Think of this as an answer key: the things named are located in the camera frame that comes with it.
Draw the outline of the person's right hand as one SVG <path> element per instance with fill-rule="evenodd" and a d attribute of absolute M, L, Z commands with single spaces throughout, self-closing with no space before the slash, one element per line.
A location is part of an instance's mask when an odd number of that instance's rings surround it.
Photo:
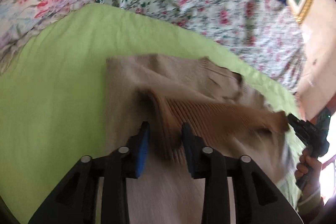
<path fill-rule="evenodd" d="M 301 191 L 301 198 L 307 199 L 317 190 L 319 190 L 319 176 L 322 170 L 322 163 L 311 156 L 309 156 L 308 148 L 302 151 L 302 155 L 299 157 L 299 163 L 296 166 L 294 173 L 295 179 L 299 180 L 303 176 L 307 176 L 307 183 Z"/>

